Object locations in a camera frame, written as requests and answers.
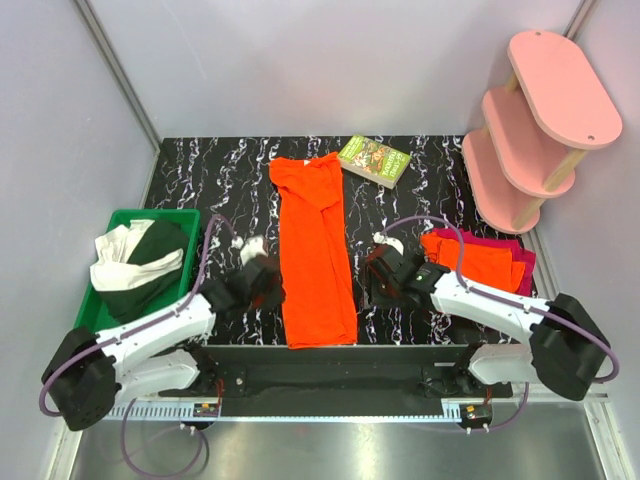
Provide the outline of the pink three-tier shelf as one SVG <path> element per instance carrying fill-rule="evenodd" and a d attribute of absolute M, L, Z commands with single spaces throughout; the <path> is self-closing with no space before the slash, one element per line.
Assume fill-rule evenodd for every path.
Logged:
<path fill-rule="evenodd" d="M 540 208 L 568 192 L 584 156 L 622 133 L 622 118 L 581 48 L 550 31 L 514 35 L 512 74 L 487 90 L 484 125 L 462 153 L 476 208 L 493 229 L 522 234 Z"/>

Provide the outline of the white t shirt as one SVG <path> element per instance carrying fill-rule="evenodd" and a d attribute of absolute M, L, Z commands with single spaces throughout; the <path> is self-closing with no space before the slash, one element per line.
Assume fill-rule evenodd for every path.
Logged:
<path fill-rule="evenodd" d="M 134 219 L 94 240 L 96 262 L 90 266 L 92 286 L 99 292 L 134 290 L 178 271 L 188 238 L 160 219 Z"/>

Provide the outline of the orange t shirt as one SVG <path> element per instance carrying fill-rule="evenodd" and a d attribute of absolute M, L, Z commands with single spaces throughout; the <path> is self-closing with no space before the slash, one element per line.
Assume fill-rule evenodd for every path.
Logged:
<path fill-rule="evenodd" d="M 279 256 L 288 347 L 355 344 L 358 319 L 337 154 L 276 158 L 269 176 L 281 199 Z"/>
<path fill-rule="evenodd" d="M 460 244 L 456 239 L 430 232 L 422 235 L 420 242 L 431 262 L 452 271 L 456 269 L 460 253 Z M 468 243 L 464 245 L 461 274 L 470 280 L 515 293 L 520 287 L 525 270 L 525 263 L 515 260 L 510 248 Z"/>

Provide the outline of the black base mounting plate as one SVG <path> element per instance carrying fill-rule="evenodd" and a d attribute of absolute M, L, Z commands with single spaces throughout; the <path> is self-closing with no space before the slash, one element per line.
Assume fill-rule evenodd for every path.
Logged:
<path fill-rule="evenodd" d="M 194 349 L 202 368 L 195 384 L 164 397 L 222 395 L 230 417 L 408 417 L 440 415 L 441 400 L 508 399 L 508 384 L 457 384 L 464 346 L 283 346 Z"/>

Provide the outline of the green paperback book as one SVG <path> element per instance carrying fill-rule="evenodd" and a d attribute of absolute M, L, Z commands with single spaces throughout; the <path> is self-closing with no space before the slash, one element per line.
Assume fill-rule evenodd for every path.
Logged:
<path fill-rule="evenodd" d="M 396 187 L 410 155 L 362 135 L 353 136 L 338 153 L 344 170 L 387 189 Z"/>

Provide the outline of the folded orange t shirt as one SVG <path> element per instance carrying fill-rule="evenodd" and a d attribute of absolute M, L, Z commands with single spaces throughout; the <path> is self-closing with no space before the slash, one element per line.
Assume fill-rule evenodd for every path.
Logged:
<path fill-rule="evenodd" d="M 431 262 L 452 271 L 456 269 L 460 253 L 460 244 L 456 239 L 430 232 L 422 235 L 420 242 Z M 464 245 L 461 274 L 470 280 L 515 293 L 520 287 L 525 270 L 525 263 L 515 260 L 510 248 L 468 243 Z"/>

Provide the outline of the folded magenta t shirt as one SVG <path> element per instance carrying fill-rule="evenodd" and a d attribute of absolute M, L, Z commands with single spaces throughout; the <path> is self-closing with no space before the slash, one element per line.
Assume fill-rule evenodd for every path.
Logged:
<path fill-rule="evenodd" d="M 458 241 L 458 237 L 455 231 L 452 230 L 451 228 L 437 228 L 431 232 L 436 232 L 441 237 L 456 239 Z M 497 247 L 497 248 L 510 248 L 513 253 L 514 259 L 517 261 L 522 261 L 526 265 L 526 270 L 525 270 L 523 280 L 520 284 L 520 287 L 514 294 L 519 294 L 524 296 L 531 295 L 532 289 L 533 289 L 533 271 L 536 263 L 535 253 L 521 247 L 517 240 L 499 240 L 499 239 L 481 238 L 465 230 L 461 231 L 461 235 L 462 235 L 464 245 L 465 243 L 468 243 L 468 244 L 477 244 L 477 245 L 491 246 L 491 247 Z"/>

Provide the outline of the dark green t shirt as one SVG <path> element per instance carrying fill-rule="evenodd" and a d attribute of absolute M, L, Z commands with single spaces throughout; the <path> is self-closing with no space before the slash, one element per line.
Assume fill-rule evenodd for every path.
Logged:
<path fill-rule="evenodd" d="M 189 236 L 163 219 L 133 219 L 94 240 L 90 281 L 118 323 L 131 322 L 182 275 Z"/>

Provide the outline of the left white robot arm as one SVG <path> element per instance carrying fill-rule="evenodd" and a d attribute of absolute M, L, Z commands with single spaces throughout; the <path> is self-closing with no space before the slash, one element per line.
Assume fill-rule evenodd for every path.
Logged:
<path fill-rule="evenodd" d="M 69 331 L 45 368 L 39 407 L 71 431 L 118 404 L 165 391 L 208 394 L 216 372 L 184 342 L 212 332 L 219 314 L 269 309 L 285 297 L 279 262 L 265 255 L 221 279 L 200 280 L 184 297 L 124 326 Z"/>

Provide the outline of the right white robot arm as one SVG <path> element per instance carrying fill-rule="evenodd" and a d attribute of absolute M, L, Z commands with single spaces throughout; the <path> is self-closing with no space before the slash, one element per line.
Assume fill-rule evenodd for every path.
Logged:
<path fill-rule="evenodd" d="M 584 306 L 559 294 L 552 300 L 501 292 L 455 270 L 408 257 L 379 244 L 365 260 L 367 301 L 380 308 L 412 308 L 463 317 L 507 334 L 512 343 L 470 347 L 454 384 L 476 396 L 502 382 L 538 383 L 556 395 L 583 400 L 596 381 L 610 344 Z"/>

